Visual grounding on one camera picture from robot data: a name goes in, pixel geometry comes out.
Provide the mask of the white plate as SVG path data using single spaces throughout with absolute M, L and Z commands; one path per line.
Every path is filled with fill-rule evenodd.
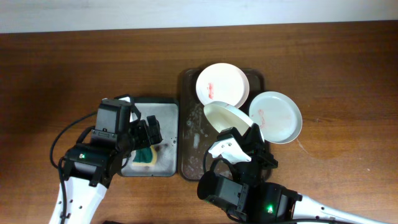
M 195 91 L 203 105 L 221 101 L 240 108 L 249 96 L 249 81 L 237 66 L 215 63 L 200 72 Z
M 239 108 L 221 101 L 211 102 L 203 107 L 206 119 L 219 133 L 236 128 L 240 135 L 251 128 L 254 121 Z

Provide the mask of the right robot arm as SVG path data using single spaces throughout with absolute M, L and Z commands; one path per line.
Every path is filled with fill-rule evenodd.
M 237 223 L 373 223 L 372 219 L 327 207 L 309 196 L 266 181 L 262 172 L 278 162 L 254 124 L 245 132 L 227 128 L 215 142 L 222 149 L 237 148 L 249 156 L 247 162 L 216 158 L 204 168 L 197 188 L 198 198 L 225 212 Z

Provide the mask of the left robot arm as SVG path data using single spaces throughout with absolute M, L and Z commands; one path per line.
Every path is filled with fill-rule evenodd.
M 60 182 L 51 223 L 90 223 L 132 152 L 162 142 L 156 117 L 142 119 L 130 96 L 103 99 L 94 115 L 96 124 L 59 161 L 51 162 Z

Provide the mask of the green and yellow sponge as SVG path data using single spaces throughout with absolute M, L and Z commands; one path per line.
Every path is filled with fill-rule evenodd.
M 157 151 L 154 146 L 136 150 L 132 160 L 133 166 L 152 167 L 157 162 Z

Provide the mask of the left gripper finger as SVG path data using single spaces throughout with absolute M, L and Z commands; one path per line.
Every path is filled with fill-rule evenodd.
M 152 145 L 149 141 L 148 130 L 146 120 L 140 120 L 135 127 L 135 149 L 143 149 Z
M 160 124 L 159 121 L 156 119 L 155 115 L 148 116 L 148 137 L 149 141 L 152 145 L 159 144 L 162 142 L 162 135 L 160 133 Z

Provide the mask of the pale grey-blue plate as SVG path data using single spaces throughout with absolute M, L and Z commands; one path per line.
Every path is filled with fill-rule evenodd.
M 294 141 L 303 125 L 298 106 L 276 91 L 258 94 L 249 105 L 249 117 L 259 125 L 263 139 L 274 144 Z

